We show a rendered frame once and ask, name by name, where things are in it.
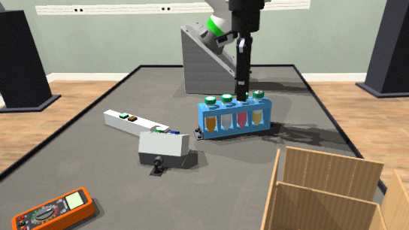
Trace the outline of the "blue tube rack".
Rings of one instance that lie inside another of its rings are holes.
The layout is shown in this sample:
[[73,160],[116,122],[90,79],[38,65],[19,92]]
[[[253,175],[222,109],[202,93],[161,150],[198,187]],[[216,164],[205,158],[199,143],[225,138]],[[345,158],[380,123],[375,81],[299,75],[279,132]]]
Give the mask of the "blue tube rack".
[[[271,105],[272,102],[265,96],[257,101],[253,100],[253,96],[248,97],[247,101],[242,101],[241,104],[238,103],[237,99],[232,99],[232,103],[225,104],[225,106],[222,105],[221,101],[216,101],[215,105],[208,106],[208,108],[206,108],[205,103],[198,104],[199,125],[204,133],[204,139],[270,129]],[[262,110],[262,121],[257,126],[253,123],[253,110]],[[237,113],[241,112],[247,112],[247,124],[243,128],[237,124]],[[221,115],[231,113],[232,125],[228,130],[225,130],[221,126]],[[209,132],[205,128],[205,117],[214,116],[217,116],[217,127],[213,132]]]

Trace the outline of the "orange multimeter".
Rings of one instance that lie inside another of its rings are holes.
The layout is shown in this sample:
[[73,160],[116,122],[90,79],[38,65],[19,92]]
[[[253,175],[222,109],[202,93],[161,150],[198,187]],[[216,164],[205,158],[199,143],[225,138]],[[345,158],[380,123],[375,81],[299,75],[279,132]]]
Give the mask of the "orange multimeter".
[[16,215],[13,230],[63,230],[95,213],[92,199],[81,187]]

